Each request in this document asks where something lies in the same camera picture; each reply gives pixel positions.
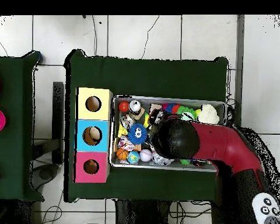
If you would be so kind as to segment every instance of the white controller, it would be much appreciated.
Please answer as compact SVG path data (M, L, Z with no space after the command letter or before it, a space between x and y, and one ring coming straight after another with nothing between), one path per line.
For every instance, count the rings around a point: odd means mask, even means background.
M271 195L264 192L257 194L252 207L258 224L280 224L279 207Z

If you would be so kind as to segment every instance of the green mat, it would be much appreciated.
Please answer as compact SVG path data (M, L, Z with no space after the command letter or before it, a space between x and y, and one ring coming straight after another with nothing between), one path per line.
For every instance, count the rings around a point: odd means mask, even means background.
M0 57L0 110L6 125L0 132L0 199L42 201L30 186L33 127L33 68L40 53Z
M215 173L111 167L107 183L72 182L75 88L110 89L113 95L193 100L226 99L226 58L214 61L134 60L86 57L73 50L66 58L65 201L76 198L213 200Z

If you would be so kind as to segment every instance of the yellow box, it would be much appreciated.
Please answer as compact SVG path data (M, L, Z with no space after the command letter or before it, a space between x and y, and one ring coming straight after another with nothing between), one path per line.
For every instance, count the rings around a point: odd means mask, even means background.
M110 120L111 91L80 87L77 92L79 120Z

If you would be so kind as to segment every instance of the orange circle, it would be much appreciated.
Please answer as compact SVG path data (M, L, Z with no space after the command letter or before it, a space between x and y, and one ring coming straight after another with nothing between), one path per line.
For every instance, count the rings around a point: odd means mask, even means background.
M116 152L116 155L117 157L120 159L120 160L126 160L127 157L128 157L128 151L125 150L125 149L118 149L118 151Z

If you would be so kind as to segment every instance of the pink box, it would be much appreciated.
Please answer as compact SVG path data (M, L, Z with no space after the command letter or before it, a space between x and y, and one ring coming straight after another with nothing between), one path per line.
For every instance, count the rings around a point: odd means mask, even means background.
M76 155L76 180L75 183L105 183L109 175L109 162L107 152L77 152ZM84 163L95 160L99 169L95 174L84 171Z

